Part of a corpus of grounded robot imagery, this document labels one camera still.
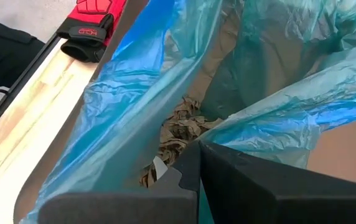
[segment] plastic bag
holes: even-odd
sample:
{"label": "plastic bag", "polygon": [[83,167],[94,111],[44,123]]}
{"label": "plastic bag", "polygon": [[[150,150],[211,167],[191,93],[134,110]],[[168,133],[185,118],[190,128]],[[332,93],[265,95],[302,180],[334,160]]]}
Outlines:
{"label": "plastic bag", "polygon": [[353,47],[356,0],[245,1],[237,44],[213,77],[202,109],[227,118],[313,74],[323,57]]}
{"label": "plastic bag", "polygon": [[[58,194],[135,187],[188,89],[209,117],[227,118],[202,138],[305,167],[321,132],[356,120],[356,1],[348,2],[150,0],[85,90],[67,147],[22,223],[35,223]],[[269,29],[280,36],[267,39]]]}

